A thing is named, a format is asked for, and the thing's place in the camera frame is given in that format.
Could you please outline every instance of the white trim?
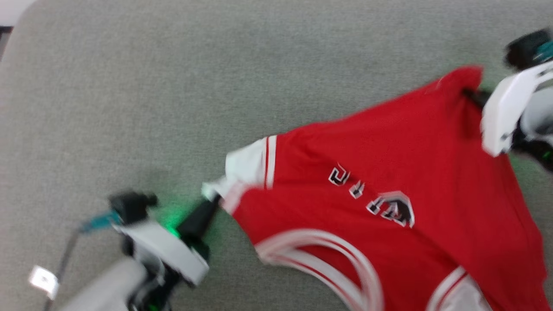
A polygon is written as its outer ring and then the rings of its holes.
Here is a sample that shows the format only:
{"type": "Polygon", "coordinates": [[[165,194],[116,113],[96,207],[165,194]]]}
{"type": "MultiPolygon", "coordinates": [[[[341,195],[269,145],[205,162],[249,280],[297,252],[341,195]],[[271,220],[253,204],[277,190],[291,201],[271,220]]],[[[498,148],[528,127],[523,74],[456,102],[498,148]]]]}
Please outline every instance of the white trim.
{"type": "Polygon", "coordinates": [[[222,198],[225,198],[227,194],[231,191],[234,186],[233,181],[228,180],[226,176],[219,178],[209,183],[202,184],[202,195],[204,198],[212,201],[217,195],[220,195],[222,198]]]}
{"type": "Polygon", "coordinates": [[[225,177],[231,181],[240,180],[247,184],[264,183],[266,141],[259,139],[245,147],[227,153],[225,177]]]}
{"type": "MultiPolygon", "coordinates": [[[[320,259],[319,259],[319,261],[321,261],[325,265],[330,266],[328,263],[326,263],[326,262],[324,262],[320,259]]],[[[323,272],[323,270],[325,270],[326,268],[321,268],[321,269],[314,268],[312,266],[309,266],[309,265],[306,265],[304,263],[298,262],[298,261],[294,260],[292,257],[275,256],[275,257],[272,257],[270,259],[270,261],[266,262],[266,263],[270,264],[270,265],[291,267],[291,268],[294,268],[294,269],[298,269],[301,272],[312,275],[312,276],[316,277],[317,279],[319,279],[322,283],[327,285],[334,293],[336,293],[338,295],[338,297],[340,297],[340,299],[342,299],[344,304],[346,304],[346,306],[350,310],[364,311],[362,306],[361,306],[362,300],[361,300],[359,289],[354,284],[352,284],[351,281],[348,278],[344,277],[346,281],[343,282],[343,283],[339,283],[340,281],[338,281],[336,279],[332,279],[326,273],[323,272]],[[349,282],[352,286],[354,286],[354,288],[351,289],[351,290],[348,290],[347,289],[348,288],[347,282],[349,282]]]]}
{"type": "Polygon", "coordinates": [[[438,311],[438,304],[440,303],[440,301],[445,299],[444,295],[449,293],[451,287],[455,285],[465,275],[466,271],[461,266],[453,270],[434,290],[432,296],[430,297],[428,305],[426,306],[426,311],[438,311]]]}
{"type": "Polygon", "coordinates": [[[277,155],[277,136],[267,137],[267,171],[265,172],[265,182],[268,189],[273,187],[275,178],[275,157],[277,155]]]}
{"type": "Polygon", "coordinates": [[[267,149],[269,148],[269,137],[263,138],[263,150],[261,151],[261,172],[263,179],[261,180],[261,185],[267,183],[267,149]]]}
{"type": "MultiPolygon", "coordinates": [[[[384,296],[376,270],[361,251],[334,234],[315,229],[290,230],[257,243],[255,249],[263,262],[270,262],[273,256],[286,256],[297,247],[307,245],[325,246],[339,251],[346,256],[357,271],[361,282],[362,293],[360,294],[360,298],[362,300],[362,310],[384,310],[384,296]]],[[[321,273],[325,277],[329,277],[328,275],[332,271],[323,269],[321,273]]]]}

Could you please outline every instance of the cable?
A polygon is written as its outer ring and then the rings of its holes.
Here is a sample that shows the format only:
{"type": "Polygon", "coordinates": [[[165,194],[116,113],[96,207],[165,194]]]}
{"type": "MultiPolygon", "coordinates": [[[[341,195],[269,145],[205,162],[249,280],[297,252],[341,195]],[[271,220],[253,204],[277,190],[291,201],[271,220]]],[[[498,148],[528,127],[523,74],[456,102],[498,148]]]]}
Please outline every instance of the cable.
{"type": "MultiPolygon", "coordinates": [[[[58,287],[61,283],[61,280],[64,277],[65,270],[67,268],[67,264],[69,263],[69,258],[71,257],[71,253],[73,253],[73,249],[75,248],[75,245],[77,244],[77,239],[79,239],[79,236],[82,233],[82,228],[79,227],[78,229],[75,229],[73,231],[73,234],[71,235],[71,238],[67,242],[67,245],[65,246],[64,255],[61,258],[60,266],[58,268],[58,272],[56,274],[56,278],[58,278],[58,287]]],[[[52,307],[54,300],[48,299],[46,303],[44,304],[44,311],[49,311],[52,307]]]]}
{"type": "Polygon", "coordinates": [[[553,58],[553,41],[540,45],[534,58],[542,63],[551,60],[553,58]]]}

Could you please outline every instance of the jersey armhole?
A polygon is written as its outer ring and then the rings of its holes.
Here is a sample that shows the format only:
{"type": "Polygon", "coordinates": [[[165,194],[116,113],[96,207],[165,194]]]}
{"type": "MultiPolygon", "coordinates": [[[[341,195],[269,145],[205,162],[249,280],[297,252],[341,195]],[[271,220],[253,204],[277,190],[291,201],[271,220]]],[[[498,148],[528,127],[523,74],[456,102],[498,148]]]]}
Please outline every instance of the jersey armhole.
{"type": "Polygon", "coordinates": [[[383,311],[384,294],[378,273],[369,259],[346,240],[327,231],[292,229],[255,243],[259,259],[269,265],[289,266],[308,273],[329,286],[352,311],[383,311]],[[361,287],[338,269],[303,246],[322,246],[344,255],[355,268],[361,287]]]}
{"type": "Polygon", "coordinates": [[[492,311],[472,277],[458,267],[436,288],[426,311],[492,311]]]}
{"type": "Polygon", "coordinates": [[[257,140],[241,149],[227,154],[225,175],[214,182],[204,183],[202,194],[213,199],[217,194],[226,198],[237,187],[270,189],[274,184],[275,157],[277,153],[277,136],[257,140]]]}

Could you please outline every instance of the white stripe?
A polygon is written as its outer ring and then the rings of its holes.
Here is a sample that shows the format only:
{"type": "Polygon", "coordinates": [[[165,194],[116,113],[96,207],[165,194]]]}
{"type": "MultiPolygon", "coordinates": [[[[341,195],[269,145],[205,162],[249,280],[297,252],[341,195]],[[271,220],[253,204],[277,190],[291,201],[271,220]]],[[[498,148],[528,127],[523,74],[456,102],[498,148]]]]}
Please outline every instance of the white stripe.
{"type": "Polygon", "coordinates": [[[261,181],[261,185],[264,185],[267,182],[267,146],[269,146],[269,137],[263,138],[263,141],[265,143],[263,151],[261,152],[261,168],[263,172],[263,180],[261,181]]]}
{"type": "Polygon", "coordinates": [[[444,295],[457,281],[459,281],[459,278],[461,278],[465,274],[465,272],[465,269],[463,269],[463,267],[461,266],[453,270],[453,272],[451,272],[434,290],[432,296],[430,297],[428,305],[426,306],[426,311],[438,311],[438,304],[440,303],[442,298],[444,298],[444,295]]]}
{"type": "MultiPolygon", "coordinates": [[[[255,249],[262,261],[273,255],[286,255],[297,247],[320,245],[339,251],[356,269],[362,285],[361,306],[364,311],[383,311],[384,298],[378,274],[365,255],[344,239],[326,231],[298,229],[282,232],[257,243],[255,249]]],[[[321,271],[328,277],[331,271],[321,271]]]]}
{"type": "Polygon", "coordinates": [[[359,289],[340,271],[306,252],[290,251],[287,254],[287,256],[270,258],[266,263],[270,265],[287,266],[310,274],[330,287],[350,310],[363,311],[359,289]]]}
{"type": "Polygon", "coordinates": [[[273,187],[273,182],[275,178],[275,156],[277,154],[277,136],[267,137],[267,146],[269,149],[269,154],[267,154],[267,172],[265,172],[265,178],[267,182],[267,188],[273,187]]]}

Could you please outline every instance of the blue cable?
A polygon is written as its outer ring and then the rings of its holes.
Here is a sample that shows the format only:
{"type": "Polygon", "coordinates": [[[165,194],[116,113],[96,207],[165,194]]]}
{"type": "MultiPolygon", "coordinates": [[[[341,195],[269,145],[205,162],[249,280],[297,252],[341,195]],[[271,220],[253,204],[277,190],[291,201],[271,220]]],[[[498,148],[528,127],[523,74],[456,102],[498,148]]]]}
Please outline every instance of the blue cable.
{"type": "Polygon", "coordinates": [[[544,63],[553,58],[553,41],[544,43],[536,51],[536,59],[544,63]]]}
{"type": "Polygon", "coordinates": [[[113,224],[120,225],[121,218],[116,211],[109,211],[107,213],[98,215],[89,221],[85,221],[81,226],[81,232],[84,234],[89,234],[93,231],[109,228],[113,224]]]}

